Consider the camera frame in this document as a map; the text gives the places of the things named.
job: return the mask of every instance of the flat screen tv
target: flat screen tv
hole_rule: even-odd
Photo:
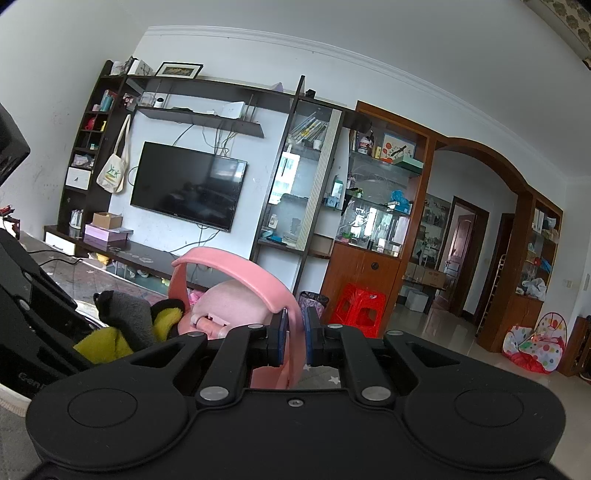
[[[131,205],[230,231],[246,162],[146,142]]]

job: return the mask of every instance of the white storage bin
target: white storage bin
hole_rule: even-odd
[[[422,291],[410,290],[408,292],[407,301],[404,306],[414,312],[422,312],[427,305],[429,295]]]

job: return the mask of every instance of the pink handle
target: pink handle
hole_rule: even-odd
[[[286,286],[268,271],[245,258],[212,247],[195,247],[173,261],[168,298],[182,300],[190,310],[187,294],[187,264],[205,265],[235,278],[252,290],[273,313],[287,309],[290,322],[289,378],[299,378],[306,358],[304,322],[296,299]]]

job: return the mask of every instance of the red plastic stool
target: red plastic stool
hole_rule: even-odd
[[[386,295],[347,283],[339,297],[330,322],[357,327],[366,337],[377,338],[386,308]],[[375,320],[369,312],[375,312]]]

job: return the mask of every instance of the glass display cabinet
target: glass display cabinet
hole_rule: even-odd
[[[260,245],[304,252],[323,203],[343,112],[300,98],[258,232]],[[345,179],[341,179],[341,190]],[[342,192],[332,192],[340,198]]]
[[[372,119],[366,134],[351,132],[343,216],[336,240],[399,256],[423,171],[425,138]]]

